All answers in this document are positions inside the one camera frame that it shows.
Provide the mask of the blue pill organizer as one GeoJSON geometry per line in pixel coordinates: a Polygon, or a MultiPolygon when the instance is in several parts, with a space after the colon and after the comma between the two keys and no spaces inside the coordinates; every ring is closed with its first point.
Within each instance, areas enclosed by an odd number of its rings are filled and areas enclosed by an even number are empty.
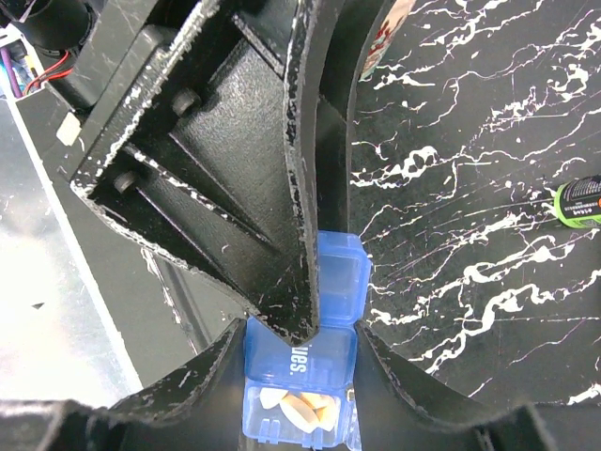
{"type": "Polygon", "coordinates": [[[361,239],[349,233],[322,231],[317,240],[320,329],[307,343],[291,347],[256,319],[245,335],[245,391],[242,431],[261,443],[290,443],[321,450],[346,441],[354,403],[347,390],[353,382],[358,352],[355,323],[362,318],[371,261],[361,239]],[[279,406],[264,409],[262,388],[281,388],[297,395],[334,397],[340,409],[332,432],[308,434],[295,428],[279,406]]]}

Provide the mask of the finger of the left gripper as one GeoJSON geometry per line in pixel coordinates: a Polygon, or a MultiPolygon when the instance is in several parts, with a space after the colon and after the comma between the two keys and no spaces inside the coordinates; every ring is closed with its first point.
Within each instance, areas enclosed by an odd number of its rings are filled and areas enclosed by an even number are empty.
{"type": "Polygon", "coordinates": [[[357,84],[391,1],[346,1],[335,24],[318,101],[318,228],[349,231],[357,84]]]}
{"type": "Polygon", "coordinates": [[[315,118],[301,106],[317,1],[157,2],[84,127],[70,188],[114,231],[298,346],[319,329],[315,118]]]}

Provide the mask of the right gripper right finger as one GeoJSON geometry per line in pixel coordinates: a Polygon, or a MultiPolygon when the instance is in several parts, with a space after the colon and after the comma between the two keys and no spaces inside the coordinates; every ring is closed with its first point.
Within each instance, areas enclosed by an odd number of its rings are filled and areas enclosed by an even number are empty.
{"type": "Polygon", "coordinates": [[[492,409],[393,351],[363,321],[354,325],[353,385],[365,450],[597,450],[600,407],[522,401],[492,409]]]}

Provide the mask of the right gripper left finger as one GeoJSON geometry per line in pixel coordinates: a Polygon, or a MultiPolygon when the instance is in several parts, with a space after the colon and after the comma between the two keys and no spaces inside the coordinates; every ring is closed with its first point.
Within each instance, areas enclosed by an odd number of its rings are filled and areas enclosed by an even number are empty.
{"type": "Polygon", "coordinates": [[[246,322],[233,320],[187,364],[111,408],[74,400],[1,403],[4,450],[236,450],[246,322]]]}

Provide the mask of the green pill bottle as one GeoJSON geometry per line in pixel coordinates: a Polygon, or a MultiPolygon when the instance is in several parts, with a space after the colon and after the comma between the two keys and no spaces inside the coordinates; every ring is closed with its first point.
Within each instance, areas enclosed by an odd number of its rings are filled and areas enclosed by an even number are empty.
{"type": "Polygon", "coordinates": [[[601,177],[589,176],[565,183],[553,206],[562,224],[571,228],[598,228],[601,215],[601,177]]]}

